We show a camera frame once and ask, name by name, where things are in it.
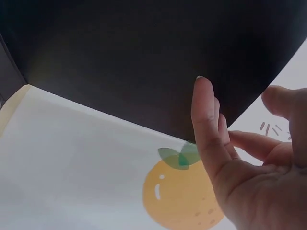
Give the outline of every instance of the green leaf drawing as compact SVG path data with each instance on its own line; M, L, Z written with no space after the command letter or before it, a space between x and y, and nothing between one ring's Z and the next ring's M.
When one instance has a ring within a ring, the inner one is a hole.
M170 156L177 156L179 154L179 152L177 152L174 149L170 149L170 148L159 148L158 152L159 152L161 159L163 160Z
M189 165L192 165L200 160L196 145L190 142L186 142L184 144L180 154L182 154L187 159Z
M189 162L185 156L180 156L179 152L170 148L159 148L159 155L161 159L170 167L179 170L186 170L189 168Z
M178 162L180 166L189 165L188 159L182 153L179 154Z

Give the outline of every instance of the skin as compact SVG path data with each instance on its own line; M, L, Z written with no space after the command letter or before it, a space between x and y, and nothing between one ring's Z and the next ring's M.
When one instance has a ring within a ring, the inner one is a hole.
M307 228L307 89L269 87L262 100L289 120L292 143L255 133L227 131L226 119L207 78L194 85L191 118L203 165L217 201L239 230ZM263 161L241 160L239 147Z

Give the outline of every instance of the black sheet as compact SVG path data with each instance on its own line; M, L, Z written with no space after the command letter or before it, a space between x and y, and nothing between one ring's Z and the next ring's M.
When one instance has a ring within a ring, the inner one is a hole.
M306 0L4 0L1 12L30 84L186 140L198 75L231 124L307 35Z

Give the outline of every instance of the orange fruit drawing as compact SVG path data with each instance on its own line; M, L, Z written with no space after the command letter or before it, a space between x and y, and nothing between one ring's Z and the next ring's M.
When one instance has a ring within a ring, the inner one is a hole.
M159 161L143 184L143 204L151 218L170 230L207 230L224 217L196 146L180 153L160 148Z

